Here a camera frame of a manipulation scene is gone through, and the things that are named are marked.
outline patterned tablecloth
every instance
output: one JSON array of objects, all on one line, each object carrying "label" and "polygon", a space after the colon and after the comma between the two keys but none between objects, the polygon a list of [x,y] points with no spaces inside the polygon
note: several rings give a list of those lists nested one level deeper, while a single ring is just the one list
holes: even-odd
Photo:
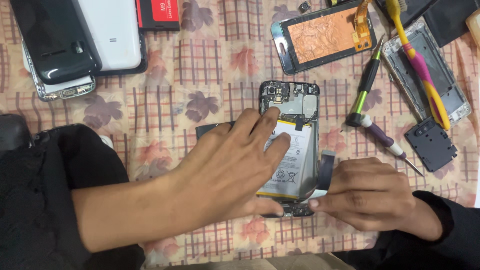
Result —
[{"label": "patterned tablecloth", "polygon": [[[265,80],[306,81],[320,87],[320,150],[337,152],[337,162],[376,156],[410,178],[412,190],[432,191],[465,206],[475,202],[478,171],[479,85],[477,47],[467,34],[442,48],[473,113],[448,131],[458,156],[435,173],[419,177],[366,136],[346,127],[362,69],[371,53],[287,76],[270,33],[273,22],[299,15],[302,0],[179,0],[182,30],[148,32],[144,74],[97,78],[88,95],[42,102],[22,63],[18,29],[7,0],[0,0],[0,111],[25,117],[32,133],[84,123],[109,136],[131,181],[162,175],[193,148],[195,127],[235,120],[258,108]],[[325,8],[324,0],[312,3]],[[377,36],[393,28],[370,6]],[[415,123],[408,105],[381,66],[364,111],[424,170],[403,138]],[[319,213],[307,218],[246,217],[211,224],[191,233],[145,244],[147,265],[270,258],[364,249],[377,233],[362,233]]]}]

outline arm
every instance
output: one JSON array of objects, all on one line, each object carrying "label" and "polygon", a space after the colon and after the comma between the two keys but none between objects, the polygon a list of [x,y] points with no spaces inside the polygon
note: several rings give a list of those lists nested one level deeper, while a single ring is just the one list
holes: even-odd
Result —
[{"label": "arm", "polygon": [[246,109],[235,125],[202,136],[163,177],[72,191],[80,237],[91,251],[175,236],[208,224],[283,208],[256,191],[289,148],[281,134],[264,152],[280,111]]},{"label": "arm", "polygon": [[412,193],[405,174],[376,158],[341,162],[328,194],[309,205],[360,231],[383,232],[373,250],[340,255],[358,269],[480,267],[478,209],[426,191]]}]

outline yellow toothbrush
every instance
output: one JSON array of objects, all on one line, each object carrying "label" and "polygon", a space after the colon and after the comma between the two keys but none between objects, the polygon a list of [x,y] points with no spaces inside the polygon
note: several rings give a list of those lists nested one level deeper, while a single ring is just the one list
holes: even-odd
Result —
[{"label": "yellow toothbrush", "polygon": [[407,10],[407,3],[405,0],[386,0],[387,10],[390,17],[395,23],[398,37],[402,42],[403,49],[407,54],[410,63],[417,71],[420,79],[423,82],[425,91],[427,92],[428,102],[430,104],[430,110],[432,111],[433,118],[439,123],[443,129],[450,129],[450,121],[448,120],[447,111],[442,102],[442,99],[438,95],[437,89],[433,85],[432,77],[428,71],[427,63],[423,56],[415,51],[410,42],[408,41],[405,30],[403,29],[402,22],[400,20],[400,13]]}]

